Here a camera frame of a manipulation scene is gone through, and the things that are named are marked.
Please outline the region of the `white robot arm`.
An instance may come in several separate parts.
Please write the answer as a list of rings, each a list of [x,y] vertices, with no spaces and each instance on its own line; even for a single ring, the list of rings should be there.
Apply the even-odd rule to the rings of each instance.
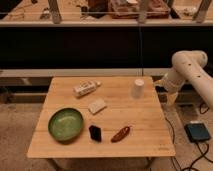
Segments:
[[[188,81],[213,110],[213,77],[204,71],[208,56],[204,51],[178,51],[172,56],[172,67],[155,86],[163,87],[167,96],[177,98],[178,92]]]

